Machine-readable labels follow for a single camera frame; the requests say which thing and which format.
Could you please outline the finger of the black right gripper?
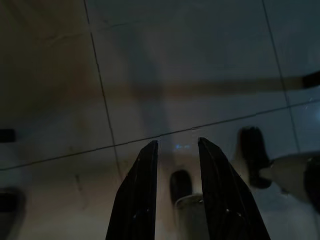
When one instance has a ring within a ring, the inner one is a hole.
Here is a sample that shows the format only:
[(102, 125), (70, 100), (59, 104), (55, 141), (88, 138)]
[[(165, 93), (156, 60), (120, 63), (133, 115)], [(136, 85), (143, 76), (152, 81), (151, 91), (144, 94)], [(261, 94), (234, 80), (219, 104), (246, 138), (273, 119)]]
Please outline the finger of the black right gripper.
[(272, 182), (260, 177), (260, 170), (270, 166), (261, 130), (250, 126), (240, 130), (240, 150), (248, 169), (249, 184), (258, 189), (267, 189)]

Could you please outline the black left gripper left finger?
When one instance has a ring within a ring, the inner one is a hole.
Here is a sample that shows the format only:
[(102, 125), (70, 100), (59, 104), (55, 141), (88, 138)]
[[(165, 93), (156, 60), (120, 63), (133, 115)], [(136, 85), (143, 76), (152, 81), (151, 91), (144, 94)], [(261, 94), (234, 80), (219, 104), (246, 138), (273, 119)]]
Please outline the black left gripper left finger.
[(143, 147), (117, 190), (107, 240), (153, 240), (156, 226), (158, 142)]

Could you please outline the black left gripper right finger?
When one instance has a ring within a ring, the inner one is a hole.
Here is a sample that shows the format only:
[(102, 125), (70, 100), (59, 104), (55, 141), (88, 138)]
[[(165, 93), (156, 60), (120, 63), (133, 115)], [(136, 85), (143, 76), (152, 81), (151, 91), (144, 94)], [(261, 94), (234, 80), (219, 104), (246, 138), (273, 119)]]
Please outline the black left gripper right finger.
[(255, 199), (222, 150), (198, 139), (202, 195), (211, 240), (268, 240)]

